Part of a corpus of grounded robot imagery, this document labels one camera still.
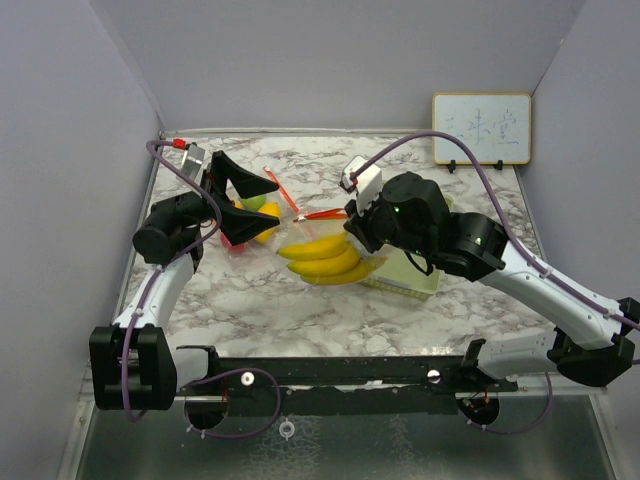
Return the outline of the green toy apple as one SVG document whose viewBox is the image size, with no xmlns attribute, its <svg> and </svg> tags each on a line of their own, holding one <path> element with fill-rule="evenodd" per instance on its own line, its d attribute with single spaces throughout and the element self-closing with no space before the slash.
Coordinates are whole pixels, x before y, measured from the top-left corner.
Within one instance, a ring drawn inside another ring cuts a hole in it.
<svg viewBox="0 0 640 480">
<path fill-rule="evenodd" d="M 261 194 L 249 198 L 241 198 L 240 201 L 245 209 L 256 212 L 266 203 L 267 196 Z"/>
</svg>

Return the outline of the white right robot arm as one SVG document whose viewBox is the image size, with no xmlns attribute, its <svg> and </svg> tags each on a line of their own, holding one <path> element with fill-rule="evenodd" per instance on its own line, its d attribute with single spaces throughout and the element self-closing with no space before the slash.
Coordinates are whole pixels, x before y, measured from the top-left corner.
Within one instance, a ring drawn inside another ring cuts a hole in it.
<svg viewBox="0 0 640 480">
<path fill-rule="evenodd" d="M 355 197 L 346 204 L 344 224 L 368 252 L 390 245 L 416 254 L 429 268 L 509 295 L 554 326 L 525 337 L 472 342 L 459 367 L 467 389 L 551 372 L 604 387 L 632 367 L 635 345 L 627 334 L 639 323 L 637 301 L 604 298 L 555 272 L 484 214 L 451 211 L 432 180 L 407 172 L 371 187 L 370 202 Z"/>
</svg>

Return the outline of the clear orange-zip bag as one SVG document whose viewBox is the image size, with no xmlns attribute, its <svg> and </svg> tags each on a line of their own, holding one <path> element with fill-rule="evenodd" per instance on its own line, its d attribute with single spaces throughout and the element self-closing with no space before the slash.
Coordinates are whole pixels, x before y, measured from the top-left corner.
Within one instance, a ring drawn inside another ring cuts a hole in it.
<svg viewBox="0 0 640 480">
<path fill-rule="evenodd" d="M 388 261 L 357 245 L 344 224 L 342 208 L 307 210 L 282 219 L 276 234 L 276 253 L 287 269 L 312 285 L 359 283 Z"/>
<path fill-rule="evenodd" d="M 294 201 L 293 197 L 288 193 L 288 191 L 284 188 L 284 186 L 282 185 L 282 183 L 279 181 L 279 179 L 277 178 L 277 176 L 275 175 L 275 173 L 272 171 L 271 168 L 264 166 L 263 170 L 265 171 L 265 173 L 268 175 L 268 177 L 275 182 L 278 185 L 278 191 L 282 197 L 282 199 L 285 201 L 286 205 L 295 213 L 298 214 L 300 212 L 300 208 L 297 205 L 297 203 Z M 234 201 L 234 205 L 240 209 L 244 209 L 247 210 L 243 207 L 241 201 L 239 200 L 235 200 Z M 256 211 L 257 213 L 263 213 L 266 215 L 270 215 L 270 216 L 275 216 L 278 219 L 281 219 L 283 214 L 282 214 L 282 209 L 279 206 L 279 203 L 276 201 L 266 201 L 266 203 L 258 210 Z M 270 239 L 273 237 L 274 233 L 277 231 L 277 227 L 273 227 L 270 229 L 267 229 L 266 231 L 258 234 L 256 237 L 252 238 L 251 241 L 260 245 L 267 245 L 270 241 Z"/>
</svg>

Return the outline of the red toy apple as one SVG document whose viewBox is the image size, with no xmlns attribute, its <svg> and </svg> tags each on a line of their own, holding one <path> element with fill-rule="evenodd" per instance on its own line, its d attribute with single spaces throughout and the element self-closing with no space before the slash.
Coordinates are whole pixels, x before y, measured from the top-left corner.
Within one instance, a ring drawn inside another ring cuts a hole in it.
<svg viewBox="0 0 640 480">
<path fill-rule="evenodd" d="M 248 249 L 247 243 L 233 245 L 224 234 L 220 235 L 220 241 L 222 246 L 232 254 L 241 254 Z"/>
</svg>

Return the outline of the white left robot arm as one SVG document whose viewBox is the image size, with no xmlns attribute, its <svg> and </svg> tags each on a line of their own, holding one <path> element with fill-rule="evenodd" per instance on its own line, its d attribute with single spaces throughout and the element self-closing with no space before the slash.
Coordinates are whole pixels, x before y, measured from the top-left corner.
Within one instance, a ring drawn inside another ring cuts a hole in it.
<svg viewBox="0 0 640 480">
<path fill-rule="evenodd" d="M 102 410 L 166 410 L 189 384 L 206 395 L 220 385 L 214 348 L 172 348 L 165 336 L 184 287 L 204 256 L 211 223 L 233 245 L 243 244 L 278 226 L 276 215 L 240 209 L 226 193 L 233 186 L 242 198 L 277 190 L 277 184 L 253 174 L 224 152 L 216 151 L 205 167 L 178 176 L 190 191 L 158 201 L 133 237 L 133 246 L 149 270 L 133 300 L 108 326 L 89 338 L 95 403 Z"/>
</svg>

